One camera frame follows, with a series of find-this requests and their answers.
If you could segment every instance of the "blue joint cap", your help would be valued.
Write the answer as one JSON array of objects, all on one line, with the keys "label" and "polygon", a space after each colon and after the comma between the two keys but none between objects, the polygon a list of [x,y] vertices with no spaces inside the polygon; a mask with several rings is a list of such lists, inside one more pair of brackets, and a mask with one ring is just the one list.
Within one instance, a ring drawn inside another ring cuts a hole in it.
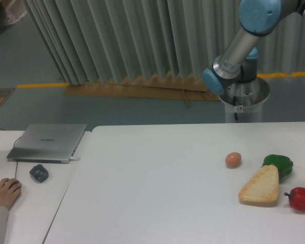
[{"label": "blue joint cap", "polygon": [[205,69],[202,73],[203,82],[208,86],[209,90],[214,93],[221,93],[224,88],[220,84],[219,79],[210,69]]},{"label": "blue joint cap", "polygon": [[254,47],[252,49],[252,51],[250,52],[249,56],[247,57],[247,59],[258,59],[259,55],[258,55],[258,49],[256,47]]},{"label": "blue joint cap", "polygon": [[242,26],[251,33],[262,33],[272,29],[281,14],[281,1],[242,0],[239,18]]}]

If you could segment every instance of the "fake vegetable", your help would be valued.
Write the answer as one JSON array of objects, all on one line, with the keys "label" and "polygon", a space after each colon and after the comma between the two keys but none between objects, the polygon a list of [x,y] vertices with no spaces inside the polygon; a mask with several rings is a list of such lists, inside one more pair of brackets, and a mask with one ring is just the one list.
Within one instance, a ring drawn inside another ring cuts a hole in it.
[{"label": "fake vegetable", "polygon": [[294,164],[289,157],[271,154],[264,158],[262,166],[264,165],[275,165],[278,168],[279,180],[282,180],[291,173]]},{"label": "fake vegetable", "polygon": [[296,187],[290,191],[290,194],[285,192],[288,196],[290,206],[299,211],[305,211],[305,188]]},{"label": "fake vegetable", "polygon": [[241,160],[242,160],[242,156],[238,152],[232,152],[229,155],[227,155],[225,162],[228,167],[234,168],[240,165]]}]

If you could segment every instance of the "yellow floor line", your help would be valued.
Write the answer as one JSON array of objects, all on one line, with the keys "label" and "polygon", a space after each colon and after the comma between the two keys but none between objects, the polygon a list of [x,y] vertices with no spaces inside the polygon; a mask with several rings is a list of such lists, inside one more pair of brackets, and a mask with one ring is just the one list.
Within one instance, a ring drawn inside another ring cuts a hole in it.
[{"label": "yellow floor line", "polygon": [[[285,73],[273,73],[273,74],[258,74],[259,78],[279,78],[279,77],[301,77],[305,76],[305,72],[295,72],[290,75]],[[40,87],[61,87],[68,86],[66,83],[47,83],[47,84],[22,84],[17,88],[40,88]]]}]

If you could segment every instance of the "red bell pepper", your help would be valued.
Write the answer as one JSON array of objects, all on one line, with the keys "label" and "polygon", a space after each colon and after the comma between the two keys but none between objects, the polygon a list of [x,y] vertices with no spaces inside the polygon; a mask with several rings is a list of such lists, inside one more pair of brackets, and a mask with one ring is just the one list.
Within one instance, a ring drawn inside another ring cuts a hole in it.
[{"label": "red bell pepper", "polygon": [[299,211],[305,211],[305,188],[296,187],[290,191],[290,194],[285,192],[288,196],[290,206]]}]

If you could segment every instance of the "green bell pepper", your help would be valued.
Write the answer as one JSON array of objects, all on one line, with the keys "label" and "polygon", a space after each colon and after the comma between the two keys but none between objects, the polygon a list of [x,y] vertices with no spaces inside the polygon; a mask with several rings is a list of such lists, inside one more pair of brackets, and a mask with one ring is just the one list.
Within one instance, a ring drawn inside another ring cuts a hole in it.
[{"label": "green bell pepper", "polygon": [[294,164],[289,157],[271,154],[264,158],[262,166],[264,165],[275,165],[278,168],[279,180],[282,180],[291,173]]}]

